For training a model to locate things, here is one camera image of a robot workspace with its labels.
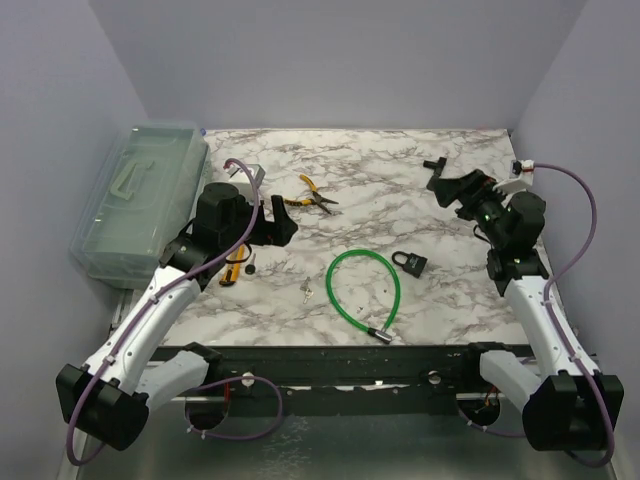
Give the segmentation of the small silver key bunch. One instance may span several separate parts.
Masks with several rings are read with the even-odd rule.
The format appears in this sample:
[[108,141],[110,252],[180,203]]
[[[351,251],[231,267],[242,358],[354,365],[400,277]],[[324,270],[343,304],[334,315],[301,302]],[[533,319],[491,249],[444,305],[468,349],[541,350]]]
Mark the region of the small silver key bunch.
[[304,298],[303,298],[303,303],[306,304],[309,299],[314,295],[314,292],[312,291],[311,287],[310,287],[310,281],[311,279],[309,277],[307,277],[304,282],[302,283],[302,285],[300,286],[300,290],[303,292],[304,294]]

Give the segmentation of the green cable lock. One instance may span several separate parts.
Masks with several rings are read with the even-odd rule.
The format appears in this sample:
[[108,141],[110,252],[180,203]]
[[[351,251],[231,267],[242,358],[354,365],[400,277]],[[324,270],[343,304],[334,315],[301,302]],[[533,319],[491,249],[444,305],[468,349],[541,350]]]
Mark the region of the green cable lock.
[[[333,284],[332,284],[332,280],[333,280],[333,274],[335,273],[336,269],[338,268],[338,266],[347,258],[350,257],[368,257],[370,259],[373,259],[377,262],[379,262],[381,265],[383,265],[386,270],[390,273],[392,280],[393,280],[393,284],[394,284],[394,303],[393,306],[390,310],[390,313],[383,325],[383,327],[381,329],[376,329],[373,327],[369,327],[369,326],[365,326],[363,323],[361,323],[360,321],[356,320],[355,318],[353,318],[339,303],[337,296],[334,294],[333,291]],[[391,325],[393,324],[398,311],[399,311],[399,307],[400,307],[400,303],[401,303],[401,285],[400,285],[400,280],[399,277],[395,271],[395,269],[391,266],[390,262],[388,260],[386,260],[383,256],[381,256],[380,254],[374,252],[374,251],[370,251],[370,250],[366,250],[366,249],[355,249],[355,250],[349,250],[346,251],[344,253],[341,253],[340,255],[338,255],[329,265],[327,272],[326,272],[326,276],[325,276],[325,288],[326,288],[326,292],[330,301],[330,304],[335,308],[335,310],[337,311],[337,313],[344,319],[346,320],[350,325],[354,326],[356,329],[365,332],[368,336],[378,340],[379,342],[383,343],[384,345],[390,345],[391,342],[393,341],[392,336],[387,332],[387,330],[391,327]]]

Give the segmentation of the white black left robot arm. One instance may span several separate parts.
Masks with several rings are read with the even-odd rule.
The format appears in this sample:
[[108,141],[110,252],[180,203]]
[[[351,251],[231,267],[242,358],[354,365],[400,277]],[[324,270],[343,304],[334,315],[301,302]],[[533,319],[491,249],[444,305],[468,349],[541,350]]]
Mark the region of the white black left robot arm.
[[215,350],[191,343],[158,367],[147,366],[182,312],[244,245],[286,246],[298,230],[284,199],[247,200],[229,183],[210,183],[195,216],[166,247],[138,303],[82,366],[65,365],[56,389],[67,439],[82,431],[123,451],[139,437],[152,411],[181,393],[214,393],[234,381]]

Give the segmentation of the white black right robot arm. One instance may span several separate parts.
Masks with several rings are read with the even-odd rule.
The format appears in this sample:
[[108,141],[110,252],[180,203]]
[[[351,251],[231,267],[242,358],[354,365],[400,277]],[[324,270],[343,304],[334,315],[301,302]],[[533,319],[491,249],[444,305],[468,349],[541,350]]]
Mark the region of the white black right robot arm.
[[614,428],[624,388],[584,351],[557,309],[556,281],[536,249],[546,203],[530,186],[536,165],[515,162],[498,182],[480,170],[458,178],[434,175],[428,190],[438,204],[459,206],[457,216],[475,222],[491,247],[487,272],[522,325],[538,369],[531,371],[502,346],[476,347],[460,367],[469,390],[496,387],[520,411],[524,434],[538,451],[602,451],[615,448]]

